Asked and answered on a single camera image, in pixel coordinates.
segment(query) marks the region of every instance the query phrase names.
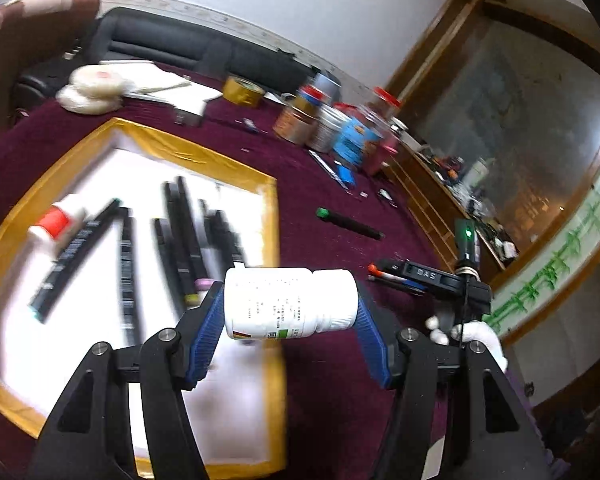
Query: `black sofa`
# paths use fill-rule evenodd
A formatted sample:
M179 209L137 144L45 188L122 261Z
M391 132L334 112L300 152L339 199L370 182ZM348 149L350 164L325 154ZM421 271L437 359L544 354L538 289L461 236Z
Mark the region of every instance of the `black sofa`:
M25 70L13 102L31 110L67 84L73 70L105 59L148 59L224 80L237 75L277 94L295 92L316 69L293 55L259 46L218 30L116 7L94 22L73 59L50 59Z

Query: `hand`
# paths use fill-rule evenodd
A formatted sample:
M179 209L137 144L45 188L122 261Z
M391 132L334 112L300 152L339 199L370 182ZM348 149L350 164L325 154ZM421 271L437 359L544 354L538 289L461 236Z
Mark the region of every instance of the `hand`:
M436 316L431 316L425 321L426 327L431 330L429 338L440 345L448 345L448 336L440 330L440 322ZM458 341L460 339L461 326L456 325L451 329L451 337ZM487 350L491 353L498 366L502 370L502 373L507 371L507 361L502 353L502 346L498 336L493 329L484 322L481 321L470 321L464 324L464 332L462 332L462 342L468 343L469 341L480 341L483 343Z

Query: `screw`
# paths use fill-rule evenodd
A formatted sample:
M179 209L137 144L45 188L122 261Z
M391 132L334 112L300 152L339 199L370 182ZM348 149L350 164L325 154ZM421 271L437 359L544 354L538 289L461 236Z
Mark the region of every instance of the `screw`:
M91 352L93 352L95 355L102 355L108 349L109 345L106 344L104 341L100 341L99 343L96 343L91 347Z
M487 349L487 347L480 341L471 341L469 343L469 348L477 354L482 354Z
M418 338L418 331L414 328L405 328L400 331L400 336L407 341L416 341Z
M163 328L158 334L160 341L171 341L174 337L176 337L176 331L173 328Z

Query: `gloved finger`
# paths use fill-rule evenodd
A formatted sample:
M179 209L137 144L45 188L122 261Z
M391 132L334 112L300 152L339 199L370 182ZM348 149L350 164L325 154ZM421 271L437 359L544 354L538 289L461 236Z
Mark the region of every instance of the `gloved finger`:
M431 339L434 343L437 343L439 345L446 346L449 344L449 338L439 328L435 328L431 331L431 333L429 334L429 339Z
M451 329L451 337L457 341L460 339L461 332L463 343L480 341L487 347L500 369L503 372L507 371L509 362L502 353L502 345L498 336L489 325L482 321L471 321L464 324L464 330L462 330L461 325L456 325Z
M431 316L424 322L424 326L426 326L429 330L435 330L440 328L440 320L438 316Z

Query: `roll of yellow tape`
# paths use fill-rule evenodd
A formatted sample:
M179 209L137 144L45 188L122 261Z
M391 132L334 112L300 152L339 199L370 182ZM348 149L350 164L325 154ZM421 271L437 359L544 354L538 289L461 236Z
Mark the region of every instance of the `roll of yellow tape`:
M258 85L233 76L226 80L222 89L222 95L227 101L250 108L258 106L264 94L264 90Z

